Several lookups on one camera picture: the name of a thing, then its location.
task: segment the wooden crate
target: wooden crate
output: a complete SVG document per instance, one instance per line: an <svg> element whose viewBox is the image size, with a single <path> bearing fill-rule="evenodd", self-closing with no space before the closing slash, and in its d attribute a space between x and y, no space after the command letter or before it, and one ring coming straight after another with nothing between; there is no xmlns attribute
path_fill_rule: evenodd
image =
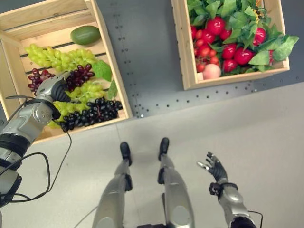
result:
<svg viewBox="0 0 304 228"><path fill-rule="evenodd" d="M210 80L200 80L202 73L196 72L194 47L190 30L190 18L187 7L187 0L171 0L173 6L173 15L175 20L176 36L180 54L180 67L184 89L194 89L207 86L217 86L222 84L255 80L271 75L279 74L289 70L288 58L281 62L275 62L272 70L266 72L254 72L233 76L220 77ZM280 0L264 0L264 6L268 9L268 16L272 18L278 30L285 34L283 12Z"/></svg>
<svg viewBox="0 0 304 228"><path fill-rule="evenodd" d="M74 44L70 39L70 32L83 25L98 27L102 39L89 46ZM98 59L104 60L111 67L118 89L116 100L120 100L123 104L123 110L118 112L119 117L89 127L76 128L72 132L96 128L132 117L105 21L95 0L48 0L0 14L0 101L6 118L23 101L7 100L5 97L33 96L27 86L30 83L28 75L33 68L41 67L26 55L24 47L31 43L41 47L51 46L62 52L77 48L90 49ZM49 69L49 72L55 73L55 70ZM109 88L109 82L100 80L104 89ZM36 141L52 139L63 134L61 129L51 129L46 126Z"/></svg>

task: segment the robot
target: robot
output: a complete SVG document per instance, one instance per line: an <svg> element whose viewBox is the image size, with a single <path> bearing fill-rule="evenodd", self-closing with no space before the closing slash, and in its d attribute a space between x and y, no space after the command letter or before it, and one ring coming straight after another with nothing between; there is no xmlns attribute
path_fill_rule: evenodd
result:
<svg viewBox="0 0 304 228"><path fill-rule="evenodd" d="M21 162L16 161L24 157L43 127L51 120L60 117L53 102L71 101L65 93L65 80L68 75L68 72L65 72L43 81L37 90L36 98L27 101L19 111L18 117L8 122L0 133L0 207L12 201L21 184L22 178L17 173ZM158 183L164 185L165 189L162 200L166 224L149 224L137 228L195 228L194 213L187 187L167 155L168 147L169 139L163 138L158 155L161 163ZM93 228L123 228L124 194L133 188L129 170L132 158L126 142L121 143L120 151L122 161L101 196ZM228 181L226 171L220 161L209 152L207 162L206 164L197 162L197 164L212 174L216 180L215 183L211 183L209 191L211 195L218 197L228 227L256 228L243 204L237 185Z"/></svg>

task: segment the green grape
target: green grape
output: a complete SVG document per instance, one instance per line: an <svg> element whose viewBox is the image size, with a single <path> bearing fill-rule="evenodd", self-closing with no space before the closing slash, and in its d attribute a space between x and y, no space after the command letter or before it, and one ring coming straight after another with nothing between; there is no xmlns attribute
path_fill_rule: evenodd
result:
<svg viewBox="0 0 304 228"><path fill-rule="evenodd" d="M74 109L73 106L69 106L69 107L67 108L67 111L68 111L69 113L73 113L73 112L75 111L75 109Z"/></svg>
<svg viewBox="0 0 304 228"><path fill-rule="evenodd" d="M37 56L38 56L40 59L43 59L43 60L47 59L47 56L46 56L45 54L43 54L43 52L38 52L38 53L37 53Z"/></svg>
<svg viewBox="0 0 304 228"><path fill-rule="evenodd" d="M50 54L48 53L48 51L46 50L42 50L42 53L47 57L49 58L50 57Z"/></svg>
<svg viewBox="0 0 304 228"><path fill-rule="evenodd" d="M43 62L43 67L48 68L51 66L51 62L50 61L44 61Z"/></svg>
<svg viewBox="0 0 304 228"><path fill-rule="evenodd" d="M68 63L62 63L61 66L64 70L68 69Z"/></svg>
<svg viewBox="0 0 304 228"><path fill-rule="evenodd" d="M96 60L94 60L94 59L87 59L86 62L89 63L89 64L93 64L93 63L96 62Z"/></svg>
<svg viewBox="0 0 304 228"><path fill-rule="evenodd" d="M63 115L61 115L61 116L59 117L59 119L57 119L57 121L59 121L59 122L64 121Z"/></svg>
<svg viewBox="0 0 304 228"><path fill-rule="evenodd" d="M55 66L60 66L60 65L61 65L61 61L58 60L58 59L56 59L56 60L53 62L53 64L54 64Z"/></svg>
<svg viewBox="0 0 304 228"><path fill-rule="evenodd" d="M32 49L31 49L30 47L25 47L24 50L25 50L28 54L32 53Z"/></svg>
<svg viewBox="0 0 304 228"><path fill-rule="evenodd" d="M80 101L82 102L82 103L87 103L88 102L88 99L85 97L85 96L83 96L83 97L81 97L80 98Z"/></svg>
<svg viewBox="0 0 304 228"><path fill-rule="evenodd" d="M75 93L75 91L73 91L68 96L71 97L71 98L76 98L77 97L77 93Z"/></svg>
<svg viewBox="0 0 304 228"><path fill-rule="evenodd" d="M38 46L37 46L36 44L30 44L30 48L31 48L31 49L37 49Z"/></svg>
<svg viewBox="0 0 304 228"><path fill-rule="evenodd" d="M60 128L60 126L57 123L55 123L54 121L49 122L48 126L52 129Z"/></svg>
<svg viewBox="0 0 304 228"><path fill-rule="evenodd" d="M65 116L65 115L68 115L68 110L67 109L62 109L60 110L60 113Z"/></svg>
<svg viewBox="0 0 304 228"><path fill-rule="evenodd" d="M81 89L80 89L80 87L76 87L76 88L74 89L73 92L74 92L76 95L81 94Z"/></svg>
<svg viewBox="0 0 304 228"><path fill-rule="evenodd" d="M47 46L47 52L51 55L51 56L54 56L55 55L55 50L50 47L50 46Z"/></svg>
<svg viewBox="0 0 304 228"><path fill-rule="evenodd" d="M82 110L89 109L89 107L86 106L86 104L81 103L81 104L77 104L77 105L76 105L76 109L77 109L79 112L81 112Z"/></svg>
<svg viewBox="0 0 304 228"><path fill-rule="evenodd" d="M37 64L38 64L39 66L42 66L42 67L43 67L43 60L42 60L42 59L38 59L38 60L37 60Z"/></svg>
<svg viewBox="0 0 304 228"><path fill-rule="evenodd" d="M61 71L62 71L62 67L61 67L61 66L57 66L57 67L55 67L55 70L56 70L57 72L61 72Z"/></svg>
<svg viewBox="0 0 304 228"><path fill-rule="evenodd" d="M94 92L94 97L99 98L106 95L106 91Z"/></svg>
<svg viewBox="0 0 304 228"><path fill-rule="evenodd" d="M56 57L57 59L60 59L60 57L61 57L61 51L55 50L55 57Z"/></svg>
<svg viewBox="0 0 304 228"><path fill-rule="evenodd" d="M83 83L82 87L80 87L82 93L87 92L87 86L85 86L85 83Z"/></svg>
<svg viewBox="0 0 304 228"><path fill-rule="evenodd" d="M71 69L75 69L77 66L74 64L74 63L69 63L69 68L71 68Z"/></svg>
<svg viewBox="0 0 304 228"><path fill-rule="evenodd" d="M90 92L98 92L101 90L101 85L93 85L91 89L89 89Z"/></svg>
<svg viewBox="0 0 304 228"><path fill-rule="evenodd" d="M43 48L42 48L42 47L37 47L37 51L38 51L38 52L42 52L42 51L43 51Z"/></svg>

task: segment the dark purple grape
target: dark purple grape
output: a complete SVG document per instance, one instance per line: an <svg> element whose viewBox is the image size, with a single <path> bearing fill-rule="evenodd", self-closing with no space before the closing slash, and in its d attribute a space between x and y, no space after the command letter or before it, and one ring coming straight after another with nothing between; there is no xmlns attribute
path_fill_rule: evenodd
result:
<svg viewBox="0 0 304 228"><path fill-rule="evenodd" d="M85 69L86 69L87 71L90 71L90 70L92 69L92 65L89 64L89 63L88 63L85 67L86 67Z"/></svg>
<svg viewBox="0 0 304 228"><path fill-rule="evenodd" d="M86 116L83 115L83 116L81 117L81 121L84 122L84 123L85 123L85 122L88 122L88 118L87 118Z"/></svg>
<svg viewBox="0 0 304 228"><path fill-rule="evenodd" d="M43 71L41 72L41 74L42 74L42 75L47 75L47 74L49 74L49 72L48 72L47 70L43 70Z"/></svg>
<svg viewBox="0 0 304 228"><path fill-rule="evenodd" d="M103 112L105 110L106 110L106 106L105 105L102 105L102 106L99 107L99 111L100 112Z"/></svg>
<svg viewBox="0 0 304 228"><path fill-rule="evenodd" d="M77 69L81 74L85 71L84 68L82 67L82 65L78 65Z"/></svg>
<svg viewBox="0 0 304 228"><path fill-rule="evenodd" d="M75 117L80 117L80 112L76 111L73 113Z"/></svg>
<svg viewBox="0 0 304 228"><path fill-rule="evenodd" d="M35 76L29 75L28 78L29 78L29 80L32 80L32 81L33 81L33 79L35 78Z"/></svg>
<svg viewBox="0 0 304 228"><path fill-rule="evenodd" d="M33 74L39 74L39 71L38 71L38 69L36 69L36 68L34 68L34 69L32 70L32 72L33 72Z"/></svg>
<svg viewBox="0 0 304 228"><path fill-rule="evenodd" d="M96 120L94 120L94 119L90 121L90 125L93 125L95 123L96 123Z"/></svg>
<svg viewBox="0 0 304 228"><path fill-rule="evenodd" d="M73 130L74 127L75 127L75 122L74 121L71 121L71 122L68 123L69 130Z"/></svg>
<svg viewBox="0 0 304 228"><path fill-rule="evenodd" d="M93 72L88 72L86 75L89 77L93 77L95 74Z"/></svg>
<svg viewBox="0 0 304 228"><path fill-rule="evenodd" d="M28 84L28 87L31 88L31 89L34 89L35 85L34 84Z"/></svg>
<svg viewBox="0 0 304 228"><path fill-rule="evenodd" d="M84 123L82 121L79 121L77 124L77 127L82 127L84 125Z"/></svg>
<svg viewBox="0 0 304 228"><path fill-rule="evenodd" d="M87 102L86 105L89 106L89 107L94 107L95 106L95 104L92 103L92 102Z"/></svg>
<svg viewBox="0 0 304 228"><path fill-rule="evenodd" d="M75 75L75 77L79 77L80 76L79 71L78 70L74 70L74 75Z"/></svg>
<svg viewBox="0 0 304 228"><path fill-rule="evenodd" d="M112 118L109 115L104 115L104 121L112 120Z"/></svg>
<svg viewBox="0 0 304 228"><path fill-rule="evenodd" d="M100 99L100 98L97 98L97 99L95 100L95 104L96 104L96 105L100 105L100 104L101 104L101 99Z"/></svg>

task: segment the leafy green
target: leafy green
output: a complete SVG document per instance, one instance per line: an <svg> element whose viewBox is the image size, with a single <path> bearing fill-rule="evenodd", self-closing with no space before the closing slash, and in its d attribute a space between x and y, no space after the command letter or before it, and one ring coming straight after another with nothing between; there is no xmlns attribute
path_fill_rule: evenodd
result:
<svg viewBox="0 0 304 228"><path fill-rule="evenodd" d="M218 15L221 15L221 14L222 14L222 11L223 11L223 6L221 6L221 7L218 8L217 14L218 14Z"/></svg>
<svg viewBox="0 0 304 228"><path fill-rule="evenodd" d="M241 4L242 4L242 12L244 12L245 9L247 9L247 7L249 6L248 1L247 0L241 0Z"/></svg>
<svg viewBox="0 0 304 228"><path fill-rule="evenodd" d="M188 11L191 12L195 7L202 5L199 0L187 0Z"/></svg>
<svg viewBox="0 0 304 228"><path fill-rule="evenodd" d="M116 83L114 80L112 80L111 84L110 84L110 88L108 90L108 98L109 100L111 100L112 98L116 97L117 95L117 87L116 87Z"/></svg>
<svg viewBox="0 0 304 228"><path fill-rule="evenodd" d="M96 77L103 78L107 81L111 81L112 71L110 66L103 60L99 60L96 63L92 64L92 69Z"/></svg>
<svg viewBox="0 0 304 228"><path fill-rule="evenodd" d="M206 11L210 14L210 17L213 19L218 11L218 7L220 5L220 1L215 1L206 6Z"/></svg>
<svg viewBox="0 0 304 228"><path fill-rule="evenodd" d="M247 74L247 73L253 73L253 72L256 72L255 67L252 67L252 68L249 68L248 70L246 70L245 74Z"/></svg>
<svg viewBox="0 0 304 228"><path fill-rule="evenodd" d="M286 59L292 52L294 45L298 42L299 37L285 36L285 42L273 52L273 58L276 61Z"/></svg>
<svg viewBox="0 0 304 228"><path fill-rule="evenodd" d="M269 51L264 50L257 53L249 62L251 65L268 65Z"/></svg>
<svg viewBox="0 0 304 228"><path fill-rule="evenodd" d="M247 14L251 20L256 19L256 14L254 13L253 9L250 6L247 7L244 13Z"/></svg>
<svg viewBox="0 0 304 228"><path fill-rule="evenodd" d="M208 43L209 44L209 46L213 49L213 50L215 50L216 52L223 52L223 50L224 50L224 46L219 46L218 44L210 44L210 43Z"/></svg>
<svg viewBox="0 0 304 228"><path fill-rule="evenodd" d="M260 11L263 15L266 15L266 14L267 14L267 9L266 9L266 8L259 7L259 8L258 8L258 11Z"/></svg>
<svg viewBox="0 0 304 228"><path fill-rule="evenodd" d="M283 43L282 37L273 38L263 44L260 45L260 49L266 49L266 50L276 50L278 47L280 47Z"/></svg>
<svg viewBox="0 0 304 228"><path fill-rule="evenodd" d="M261 72L265 72L265 71L268 71L268 70L272 70L272 66L269 66L269 65L258 65L256 66L257 70L261 71Z"/></svg>
<svg viewBox="0 0 304 228"><path fill-rule="evenodd" d="M242 29L233 29L230 37L224 40L223 44L233 43L237 40L239 36L242 35Z"/></svg>
<svg viewBox="0 0 304 228"><path fill-rule="evenodd" d="M200 5L200 6L196 6L194 8L194 11L197 15L200 15L200 14L206 14L207 12L204 10L203 6Z"/></svg>
<svg viewBox="0 0 304 228"><path fill-rule="evenodd" d="M235 9L237 8L237 2L236 0L225 0L223 9L221 11L221 17L224 18L228 15L230 15Z"/></svg>
<svg viewBox="0 0 304 228"><path fill-rule="evenodd" d="M207 2L208 4L212 4L212 3L214 3L215 1L217 1L217 0L206 0L206 2Z"/></svg>
<svg viewBox="0 0 304 228"><path fill-rule="evenodd" d="M243 12L235 12L230 16L229 24L232 28L238 29L245 26L248 23L247 15Z"/></svg>
<svg viewBox="0 0 304 228"><path fill-rule="evenodd" d="M264 26L264 28L266 29L268 39L276 38L283 34L277 30L276 24L273 24L271 28L268 26Z"/></svg>
<svg viewBox="0 0 304 228"><path fill-rule="evenodd" d="M244 42L244 50L245 50L247 47L253 45L253 40L254 40L254 39L255 39L255 34L252 33L248 39L244 39L244 40L243 40L243 42Z"/></svg>
<svg viewBox="0 0 304 228"><path fill-rule="evenodd" d="M251 6L252 8L254 8L256 6L256 0L247 0L247 3L249 4L249 6Z"/></svg>
<svg viewBox="0 0 304 228"><path fill-rule="evenodd" d="M194 26L201 26L201 25L204 24L205 20L206 20L206 18L205 18L205 15L204 15L204 14L198 15L198 16L194 19L192 25L194 25Z"/></svg>

